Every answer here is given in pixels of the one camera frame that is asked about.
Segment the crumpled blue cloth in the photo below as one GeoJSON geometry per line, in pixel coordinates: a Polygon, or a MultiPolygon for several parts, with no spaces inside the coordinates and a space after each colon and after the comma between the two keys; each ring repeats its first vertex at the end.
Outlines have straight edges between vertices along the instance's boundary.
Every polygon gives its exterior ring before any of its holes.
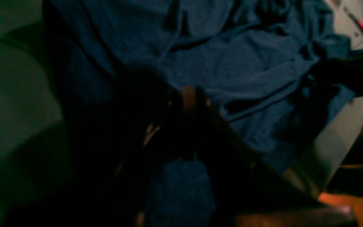
{"type": "MultiPolygon", "coordinates": [[[[67,122],[85,107],[121,96],[111,79],[132,75],[137,82],[151,75],[178,90],[202,86],[242,139],[282,174],[355,96],[339,84],[319,85],[309,73],[319,61],[351,54],[349,39],[334,34],[323,0],[46,0],[44,14],[67,122]]],[[[109,118],[103,114],[99,121],[109,118]]],[[[115,144],[102,132],[91,132],[91,140],[99,137],[109,151],[115,144]]],[[[201,165],[197,181],[183,177],[184,167],[164,167],[159,175],[167,178],[153,184],[151,198],[166,200],[158,190],[170,181],[168,190],[186,181],[210,188],[202,164],[192,165],[201,165]]],[[[196,190],[194,196],[211,193],[196,190]]],[[[197,207],[189,201],[170,202],[177,207],[172,214],[160,206],[148,213],[174,217],[189,204],[197,207]]],[[[184,216],[184,222],[162,223],[206,223],[214,206],[203,207],[201,221],[184,216]]]]}

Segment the dark clothing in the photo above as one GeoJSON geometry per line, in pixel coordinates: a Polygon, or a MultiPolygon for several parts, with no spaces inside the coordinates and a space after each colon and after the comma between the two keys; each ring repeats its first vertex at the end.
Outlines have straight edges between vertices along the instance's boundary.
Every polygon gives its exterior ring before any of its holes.
{"type": "MultiPolygon", "coordinates": [[[[350,55],[323,0],[46,0],[44,17],[75,166],[95,180],[145,130],[159,80],[202,86],[279,173],[355,96],[309,73],[350,55]]],[[[205,226],[214,210],[200,162],[167,163],[147,193],[152,226],[205,226]]]]}

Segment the wooden floor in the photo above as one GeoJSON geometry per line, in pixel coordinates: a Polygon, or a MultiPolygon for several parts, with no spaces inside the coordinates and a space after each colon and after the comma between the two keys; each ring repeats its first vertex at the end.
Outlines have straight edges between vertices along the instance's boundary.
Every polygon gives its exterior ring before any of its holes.
{"type": "Polygon", "coordinates": [[[363,227],[363,198],[348,195],[331,195],[327,193],[321,194],[319,201],[330,205],[350,205],[359,223],[359,227],[363,227]]]}

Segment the blue fabric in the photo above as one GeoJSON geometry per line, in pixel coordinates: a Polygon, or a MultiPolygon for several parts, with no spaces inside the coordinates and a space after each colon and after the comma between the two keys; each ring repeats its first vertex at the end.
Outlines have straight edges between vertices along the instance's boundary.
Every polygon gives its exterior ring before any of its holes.
{"type": "MultiPolygon", "coordinates": [[[[151,77],[176,89],[200,85],[243,140],[282,174],[355,96],[339,84],[321,86],[309,74],[319,61],[350,55],[350,41],[333,33],[333,15],[323,0],[46,2],[52,6],[45,7],[46,25],[56,30],[47,35],[49,53],[64,115],[73,124],[80,110],[124,95],[128,88],[112,79],[138,83],[151,77]]],[[[110,117],[98,120],[104,125],[110,117]]],[[[102,139],[110,136],[97,129],[89,139],[98,137],[113,151],[115,143],[102,139]]],[[[206,223],[215,205],[203,165],[167,165],[148,200],[170,200],[169,191],[181,193],[174,189],[190,189],[190,182],[192,194],[183,192],[195,199],[147,203],[154,226],[206,223]],[[169,221],[186,207],[196,208],[190,211],[202,214],[201,221],[169,221]]]]}

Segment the marker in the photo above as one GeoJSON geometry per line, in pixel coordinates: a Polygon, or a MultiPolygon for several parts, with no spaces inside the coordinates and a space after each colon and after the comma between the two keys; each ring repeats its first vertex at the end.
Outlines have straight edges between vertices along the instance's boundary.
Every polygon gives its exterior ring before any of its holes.
{"type": "Polygon", "coordinates": [[[359,27],[359,29],[363,32],[363,22],[358,19],[354,14],[352,14],[347,7],[344,7],[344,12],[351,18],[351,20],[359,27]]]}

